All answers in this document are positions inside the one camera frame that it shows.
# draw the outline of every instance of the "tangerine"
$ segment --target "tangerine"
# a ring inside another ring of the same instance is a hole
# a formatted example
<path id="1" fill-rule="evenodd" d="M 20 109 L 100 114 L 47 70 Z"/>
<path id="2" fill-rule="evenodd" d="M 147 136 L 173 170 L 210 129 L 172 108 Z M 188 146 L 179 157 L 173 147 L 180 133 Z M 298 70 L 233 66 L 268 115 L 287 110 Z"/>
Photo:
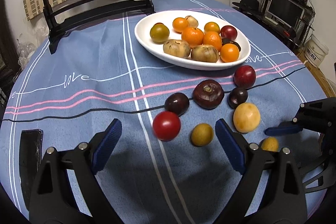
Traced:
<path id="1" fill-rule="evenodd" d="M 189 27 L 189 22 L 183 17 L 177 17 L 173 20 L 173 29 L 175 32 L 181 33 L 186 27 Z"/>
<path id="2" fill-rule="evenodd" d="M 234 44 L 225 44 L 220 50 L 220 57 L 225 63 L 237 61 L 239 58 L 239 49 Z"/>
<path id="3" fill-rule="evenodd" d="M 220 52 L 222 48 L 222 39 L 217 32 L 209 31 L 206 32 L 203 37 L 203 44 L 212 45 L 218 50 L 218 52 Z"/>
<path id="4" fill-rule="evenodd" d="M 204 25 L 204 32 L 216 32 L 216 33 L 220 33 L 221 32 L 221 29 L 220 27 L 218 26 L 218 24 L 216 22 L 208 22 L 207 24 Z"/>
<path id="5" fill-rule="evenodd" d="M 203 37 L 204 33 L 202 30 L 195 27 L 186 27 L 181 35 L 181 39 L 186 41 L 191 48 L 201 45 Z"/>

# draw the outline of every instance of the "metal screw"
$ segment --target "metal screw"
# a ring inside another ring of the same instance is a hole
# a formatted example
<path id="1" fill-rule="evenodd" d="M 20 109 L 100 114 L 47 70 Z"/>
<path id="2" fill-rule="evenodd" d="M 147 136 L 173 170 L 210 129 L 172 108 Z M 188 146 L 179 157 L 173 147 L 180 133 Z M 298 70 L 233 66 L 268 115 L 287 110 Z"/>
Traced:
<path id="1" fill-rule="evenodd" d="M 259 146 L 256 143 L 250 143 L 249 146 L 252 150 L 257 150 L 259 148 Z"/>
<path id="2" fill-rule="evenodd" d="M 80 150 L 84 150 L 84 149 L 86 149 L 86 148 L 87 148 L 87 143 L 80 143 L 80 144 L 78 145 L 78 148 L 79 148 Z"/>
<path id="3" fill-rule="evenodd" d="M 291 151 L 289 150 L 289 148 L 284 147 L 284 148 L 282 149 L 282 152 L 285 153 L 286 155 L 288 155 Z"/>
<path id="4" fill-rule="evenodd" d="M 47 153 L 48 153 L 48 154 L 52 154 L 54 151 L 55 151 L 55 148 L 53 148 L 53 147 L 49 147 L 49 148 L 47 149 Z"/>

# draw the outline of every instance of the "tablecloth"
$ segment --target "tablecloth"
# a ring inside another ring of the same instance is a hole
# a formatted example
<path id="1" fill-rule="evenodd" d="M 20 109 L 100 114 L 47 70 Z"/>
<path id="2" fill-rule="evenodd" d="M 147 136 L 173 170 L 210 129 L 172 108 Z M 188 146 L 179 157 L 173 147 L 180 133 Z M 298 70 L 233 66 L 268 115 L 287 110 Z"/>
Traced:
<path id="1" fill-rule="evenodd" d="M 222 3 L 214 0 L 153 0 L 153 3 L 157 12 L 199 11 L 239 28 L 251 44 L 246 64 L 256 70 L 256 85 L 303 67 L 267 30 Z M 15 83 L 4 119 L 68 117 L 103 107 L 128 111 L 154 107 L 177 91 L 190 97 L 195 85 L 206 78 L 216 79 L 224 90 L 235 87 L 233 69 L 214 72 L 184 69 L 147 52 L 134 35 L 136 23 L 144 16 L 124 14 L 119 19 L 74 30 L 61 39 L 53 55 L 48 40 L 45 41 Z M 250 90 L 248 102 L 258 106 L 261 123 L 244 137 L 248 142 L 259 143 L 266 137 L 265 128 L 291 120 L 300 103 L 321 98 L 325 95 L 307 69 Z M 122 220 L 132 224 L 212 223 L 241 175 L 232 169 L 216 137 L 209 145 L 198 148 L 190 144 L 189 135 L 196 124 L 206 122 L 214 127 L 220 118 L 234 128 L 233 110 L 226 98 L 211 111 L 191 101 L 188 111 L 181 116 L 181 132 L 170 142 L 161 142 L 152 133 L 152 120 L 160 111 L 141 114 L 98 111 L 74 119 L 4 121 L 0 131 L 0 181 L 14 204 L 28 217 L 18 170 L 21 131 L 43 130 L 44 154 L 49 146 L 61 151 L 88 142 L 118 118 L 123 125 L 122 136 L 96 178 Z M 279 142 L 280 147 L 290 148 L 301 165 L 319 155 L 316 132 L 304 130 L 281 137 Z M 90 214 L 73 171 L 68 173 L 80 210 Z M 248 214 L 258 208 L 267 175 L 265 171 Z M 309 214 L 319 206 L 323 195 L 324 191 L 306 195 Z"/>

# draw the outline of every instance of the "plastic bucket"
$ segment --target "plastic bucket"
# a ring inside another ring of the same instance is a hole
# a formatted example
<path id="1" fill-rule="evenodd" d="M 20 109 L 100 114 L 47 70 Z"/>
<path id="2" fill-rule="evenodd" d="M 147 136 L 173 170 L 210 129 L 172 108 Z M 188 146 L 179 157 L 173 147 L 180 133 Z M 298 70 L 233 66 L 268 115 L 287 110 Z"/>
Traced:
<path id="1" fill-rule="evenodd" d="M 304 56 L 314 67 L 318 67 L 328 53 L 328 47 L 323 45 L 314 35 L 312 35 L 307 43 Z"/>

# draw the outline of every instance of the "fruit bowl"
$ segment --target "fruit bowl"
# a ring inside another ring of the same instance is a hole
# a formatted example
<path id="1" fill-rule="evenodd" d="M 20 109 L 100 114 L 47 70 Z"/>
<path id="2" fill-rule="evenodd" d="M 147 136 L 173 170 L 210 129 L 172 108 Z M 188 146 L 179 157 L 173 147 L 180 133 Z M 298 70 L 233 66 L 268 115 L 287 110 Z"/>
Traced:
<path id="1" fill-rule="evenodd" d="M 168 63 L 171 63 L 176 66 L 189 68 L 189 69 L 196 69 L 196 70 L 223 70 L 227 68 L 234 67 L 243 63 L 251 53 L 251 46 L 247 39 L 247 37 L 239 30 L 238 36 L 235 41 L 241 47 L 241 51 L 239 54 L 239 58 L 237 61 L 224 63 L 219 59 L 217 63 L 208 63 L 208 62 L 199 62 L 191 60 L 190 57 L 187 59 L 175 57 L 163 52 L 163 46 L 161 44 L 156 44 L 152 41 L 150 37 L 150 30 L 154 24 L 161 22 L 169 28 L 170 34 L 169 39 L 181 39 L 181 34 L 177 33 L 173 30 L 173 20 L 177 17 L 186 17 L 186 16 L 193 16 L 198 20 L 198 28 L 204 31 L 204 25 L 208 22 L 216 22 L 219 27 L 223 27 L 225 25 L 232 25 L 227 21 L 220 19 L 218 17 L 203 14 L 200 12 L 193 12 L 189 10 L 170 10 L 170 11 L 163 11 L 158 12 L 149 16 L 144 17 L 140 20 L 137 25 L 135 26 L 134 32 L 137 40 L 139 43 L 151 54 L 164 60 Z"/>

